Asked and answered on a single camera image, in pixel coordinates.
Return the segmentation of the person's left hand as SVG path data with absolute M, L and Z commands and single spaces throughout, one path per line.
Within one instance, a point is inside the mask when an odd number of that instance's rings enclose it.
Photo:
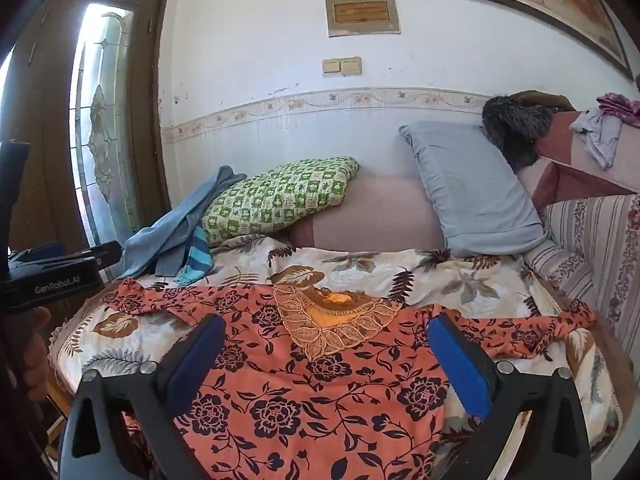
M 36 327 L 46 325 L 51 315 L 47 308 L 38 307 L 33 310 Z M 42 336 L 38 333 L 26 344 L 24 351 L 25 370 L 23 379 L 27 387 L 27 396 L 32 402 L 41 402 L 47 397 L 47 380 L 49 373 L 48 349 Z M 17 388 L 17 379 L 12 368 L 8 368 L 11 386 Z

